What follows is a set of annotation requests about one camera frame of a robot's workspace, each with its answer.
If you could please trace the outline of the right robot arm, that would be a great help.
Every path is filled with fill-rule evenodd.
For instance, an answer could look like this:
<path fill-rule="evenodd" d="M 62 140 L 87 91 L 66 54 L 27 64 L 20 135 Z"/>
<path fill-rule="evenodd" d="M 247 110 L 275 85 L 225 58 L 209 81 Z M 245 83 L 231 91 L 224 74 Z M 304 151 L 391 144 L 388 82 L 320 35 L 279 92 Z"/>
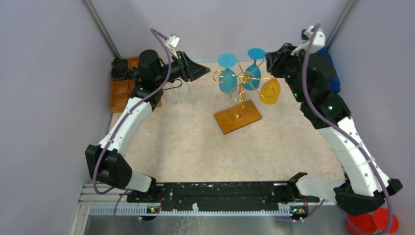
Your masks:
<path fill-rule="evenodd" d="M 358 135 L 351 111 L 342 97 L 330 90 L 336 70 L 322 54 L 305 54 L 285 43 L 265 55 L 266 70 L 283 78 L 300 111 L 328 142 L 346 175 L 345 179 L 322 178 L 300 172 L 287 183 L 296 197 L 312 196 L 336 203 L 347 214 L 357 216 L 391 206 L 391 197 L 402 188 L 388 177 L 370 155 Z"/>

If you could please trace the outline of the blue plastic wine glass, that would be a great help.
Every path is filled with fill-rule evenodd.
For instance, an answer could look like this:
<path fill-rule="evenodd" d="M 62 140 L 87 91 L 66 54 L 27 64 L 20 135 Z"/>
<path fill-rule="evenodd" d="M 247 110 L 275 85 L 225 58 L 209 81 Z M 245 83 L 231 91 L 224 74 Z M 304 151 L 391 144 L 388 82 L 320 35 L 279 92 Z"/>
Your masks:
<path fill-rule="evenodd" d="M 219 89 L 223 93 L 230 94 L 233 88 L 237 85 L 237 78 L 235 72 L 232 70 L 237 64 L 237 58 L 232 53 L 224 53 L 218 57 L 218 65 L 223 68 L 219 72 Z"/>

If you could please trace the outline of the gold wire glass rack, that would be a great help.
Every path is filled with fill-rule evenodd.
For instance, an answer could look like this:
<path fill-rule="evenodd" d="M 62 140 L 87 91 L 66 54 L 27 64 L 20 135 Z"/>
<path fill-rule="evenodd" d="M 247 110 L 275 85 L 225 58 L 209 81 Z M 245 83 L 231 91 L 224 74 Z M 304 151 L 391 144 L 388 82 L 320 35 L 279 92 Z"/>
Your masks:
<path fill-rule="evenodd" d="M 219 84 L 219 72 L 222 70 L 217 70 L 213 74 L 213 80 L 217 84 Z M 232 70 L 235 72 L 237 85 L 228 95 L 232 98 L 232 100 L 238 102 L 238 104 L 214 114 L 214 118 L 224 135 L 253 124 L 262 119 L 262 114 L 259 112 L 254 102 L 250 99 L 246 99 L 246 92 L 249 90 L 246 90 L 242 87 L 243 84 L 245 84 L 249 79 L 248 75 L 245 72 L 246 69 L 242 69 L 239 61 L 237 60 L 237 64 L 232 67 Z M 263 84 L 273 78 L 275 77 L 266 78 L 261 76 L 259 88 L 253 90 L 253 92 L 258 95 L 258 98 Z"/>

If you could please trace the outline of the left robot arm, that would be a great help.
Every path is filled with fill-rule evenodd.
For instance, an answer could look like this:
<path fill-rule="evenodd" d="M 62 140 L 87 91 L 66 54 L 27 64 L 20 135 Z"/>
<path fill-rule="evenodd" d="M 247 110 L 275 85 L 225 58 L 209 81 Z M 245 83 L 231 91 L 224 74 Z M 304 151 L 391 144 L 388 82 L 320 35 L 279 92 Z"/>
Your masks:
<path fill-rule="evenodd" d="M 166 63 L 152 49 L 138 56 L 138 77 L 127 105 L 105 138 L 85 150 L 90 178 L 111 188 L 153 193 L 156 179 L 137 172 L 125 160 L 126 152 L 139 127 L 152 114 L 162 95 L 163 86 L 175 79 L 192 82 L 208 74 L 210 68 L 192 61 L 178 51 Z"/>

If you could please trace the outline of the yellow plastic wine glass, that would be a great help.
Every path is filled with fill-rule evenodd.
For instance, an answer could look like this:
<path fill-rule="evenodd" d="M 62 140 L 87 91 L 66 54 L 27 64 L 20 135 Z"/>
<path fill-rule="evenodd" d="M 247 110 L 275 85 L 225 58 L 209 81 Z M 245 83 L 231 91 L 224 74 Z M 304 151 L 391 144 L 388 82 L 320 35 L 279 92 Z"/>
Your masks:
<path fill-rule="evenodd" d="M 281 87 L 276 78 L 266 81 L 259 93 L 259 99 L 262 103 L 273 105 L 278 101 Z"/>

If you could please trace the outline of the clear ribbed wine glass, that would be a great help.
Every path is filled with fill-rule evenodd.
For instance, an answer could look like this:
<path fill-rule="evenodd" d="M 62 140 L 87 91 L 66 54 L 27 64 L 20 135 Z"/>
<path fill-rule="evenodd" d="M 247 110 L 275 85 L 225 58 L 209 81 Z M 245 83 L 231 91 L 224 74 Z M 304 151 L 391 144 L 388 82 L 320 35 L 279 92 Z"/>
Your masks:
<path fill-rule="evenodd" d="M 174 85 L 171 85 L 170 83 L 168 83 L 164 85 L 162 90 L 163 90 L 164 104 L 174 105 L 178 102 L 178 95 L 176 92 L 176 87 Z"/>

